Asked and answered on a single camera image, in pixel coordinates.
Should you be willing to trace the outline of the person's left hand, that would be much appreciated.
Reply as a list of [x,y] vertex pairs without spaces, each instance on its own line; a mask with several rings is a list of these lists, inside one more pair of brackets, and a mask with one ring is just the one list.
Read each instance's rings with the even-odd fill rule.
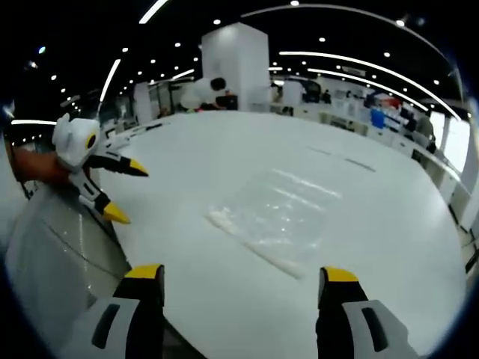
[[70,171],[58,160],[55,152],[36,153],[14,147],[9,154],[10,165],[19,182],[40,181],[47,185],[71,185]]

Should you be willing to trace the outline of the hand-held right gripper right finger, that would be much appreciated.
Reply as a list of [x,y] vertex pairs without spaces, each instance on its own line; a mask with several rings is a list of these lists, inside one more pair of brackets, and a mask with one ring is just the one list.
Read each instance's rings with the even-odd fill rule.
[[406,326],[381,302],[369,299],[350,271],[320,269],[319,358],[418,358]]

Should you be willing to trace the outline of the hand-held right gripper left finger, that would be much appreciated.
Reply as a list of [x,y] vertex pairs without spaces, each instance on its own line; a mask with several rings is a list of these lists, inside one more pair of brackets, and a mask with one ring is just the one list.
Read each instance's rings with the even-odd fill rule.
[[136,266],[73,323],[65,358],[162,358],[165,267]]

